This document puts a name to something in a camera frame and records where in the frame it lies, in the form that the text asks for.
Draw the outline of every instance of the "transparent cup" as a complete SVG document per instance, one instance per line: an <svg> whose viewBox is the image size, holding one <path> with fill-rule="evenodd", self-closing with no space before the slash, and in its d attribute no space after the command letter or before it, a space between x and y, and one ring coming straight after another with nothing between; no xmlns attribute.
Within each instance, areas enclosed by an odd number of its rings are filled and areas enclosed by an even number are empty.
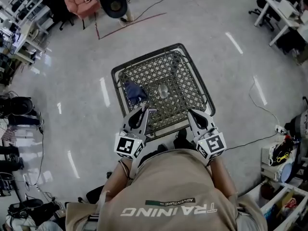
<svg viewBox="0 0 308 231"><path fill-rule="evenodd" d="M159 96L162 99L165 99L168 96L168 87L166 85L159 85L158 86L158 92L159 92Z"/></svg>

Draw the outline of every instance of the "black hat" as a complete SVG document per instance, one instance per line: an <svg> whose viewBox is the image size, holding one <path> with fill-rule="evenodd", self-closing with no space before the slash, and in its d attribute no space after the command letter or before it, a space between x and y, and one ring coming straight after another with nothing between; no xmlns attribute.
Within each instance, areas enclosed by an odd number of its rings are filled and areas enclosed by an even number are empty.
<svg viewBox="0 0 308 231"><path fill-rule="evenodd" d="M121 18L127 11L126 0L100 0L106 14L112 18Z"/></svg>

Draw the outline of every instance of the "red line on floor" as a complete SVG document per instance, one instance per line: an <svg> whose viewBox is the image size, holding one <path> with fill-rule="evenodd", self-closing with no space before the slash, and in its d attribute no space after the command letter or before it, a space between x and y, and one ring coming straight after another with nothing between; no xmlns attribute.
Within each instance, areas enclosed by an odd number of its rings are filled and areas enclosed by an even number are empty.
<svg viewBox="0 0 308 231"><path fill-rule="evenodd" d="M103 36L103 37L100 37L100 33L99 33L98 29L97 29L96 14L94 14L94 18L95 18L95 30L96 30L96 34L97 34L98 40L103 39L103 38L105 38L105 37L107 37L107 36L109 36L109 35L111 35L111 34L113 34L113 33L117 32L117 31L120 31L120 30L122 30L122 29L124 29L124 28L127 28L127 27L131 26L131 25L137 24L137 23L139 23L139 22L141 22L141 21L145 21L145 20L148 20L148 19L151 19L151 18L154 18L154 17L160 16L160 15L163 15L163 14L166 14L166 13L159 13L159 14L157 14L157 15L153 15L153 16L150 16L150 17L144 18L144 19L142 19L142 20L139 20L139 21L137 21L137 22L134 22L134 23L128 24L127 26L122 27L122 28L119 28L119 29L117 29L117 30L115 30L115 31L113 31L113 32L111 32L111 33L108 33L108 34L106 34L106 35L105 35L105 36Z"/></svg>

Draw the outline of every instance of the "metal frame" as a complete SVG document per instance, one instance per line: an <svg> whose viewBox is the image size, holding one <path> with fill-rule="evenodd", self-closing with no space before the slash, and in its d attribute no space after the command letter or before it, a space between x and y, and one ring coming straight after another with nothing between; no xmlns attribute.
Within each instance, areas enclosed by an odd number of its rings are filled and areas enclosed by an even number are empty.
<svg viewBox="0 0 308 231"><path fill-rule="evenodd" d="M187 52L186 48L184 47L184 45L180 44L180 43L177 43L177 44L170 45L170 46L161 48L159 50L153 51L153 52L148 53L146 55L143 55L141 57L135 58L135 59L133 59L133 60L131 60L129 62L121 64L120 66L117 66L117 67L112 69L112 71L111 71L112 81L113 81L113 84L114 84L114 87L115 87L115 90L116 90L115 91L116 92L116 96L117 96L117 98L119 100L119 104L120 104L120 108L121 108L121 112L122 112L123 117L125 117L127 115L127 112L125 110L123 98L121 97L121 93L120 93L119 89L122 89L123 93L125 93L125 92L123 90L122 83L119 84L119 82L120 82L119 81L119 77L116 77L116 73L119 73L121 70L126 69L128 67L133 67L136 64L144 63L145 61L151 60L154 57L166 54L166 53L168 53L170 51L173 51L173 50L176 50L176 49L180 49L184 53L184 55L181 53L181 56L186 58L187 61L185 62L185 64L189 64L190 65L190 67L188 67L188 70L190 71L190 73L193 71L193 73L194 73L194 75L196 77L196 79L193 78L193 81L194 81L196 87L198 87L198 84L199 84L199 86L201 86L201 90L198 88L197 92L198 92L198 94L200 96L202 96L202 97L205 96L205 105L206 106L209 105L210 109L211 109L211 114L209 114L209 115L213 116L215 114L216 109L215 109L215 106L213 104L213 101L212 101L212 99L211 99L211 97L210 97L210 95L208 93L208 90L207 90L207 88L206 88L206 86L205 86L205 84L204 84L204 82L203 82L203 80L202 80L202 78L201 78L201 76L200 76L200 74L199 74L195 64L193 63L193 60L191 59L191 57L188 54L188 52ZM128 108L128 111L129 111L129 103L128 103L128 100L127 100L125 95L124 95L124 99L126 101L126 106ZM170 124L168 124L166 126L160 127L159 129L153 130L152 132L154 133L154 137L153 138L149 138L147 141L156 140L156 139L159 139L159 138L164 137L166 135L169 135L169 134L172 134L174 132L177 132L177 131L181 130L182 128L189 127L189 125L187 124L187 125L182 126L180 128L176 128L174 130L168 131L168 132L166 132L166 133L164 133L162 135L156 136L155 133L157 131L161 131L163 129L166 129L166 128L172 126L172 125L178 124L178 123L180 123L182 121L185 121L185 120L187 120L187 117L184 118L184 119L178 120L176 122L170 123Z"/></svg>

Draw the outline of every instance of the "forearm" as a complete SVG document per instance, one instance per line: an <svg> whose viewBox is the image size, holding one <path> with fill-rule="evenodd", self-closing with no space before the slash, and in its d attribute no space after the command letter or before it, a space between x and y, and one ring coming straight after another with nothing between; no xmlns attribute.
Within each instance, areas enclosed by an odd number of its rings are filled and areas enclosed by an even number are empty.
<svg viewBox="0 0 308 231"><path fill-rule="evenodd" d="M222 159L216 157L210 164L214 186L227 198L237 193L233 180L227 172Z"/></svg>
<svg viewBox="0 0 308 231"><path fill-rule="evenodd" d="M122 159L130 171L132 160ZM102 192L106 192L106 202L112 200L120 191L122 191L128 182L128 178L125 171L120 163L117 164L116 168L112 172L110 178L107 180L103 187Z"/></svg>

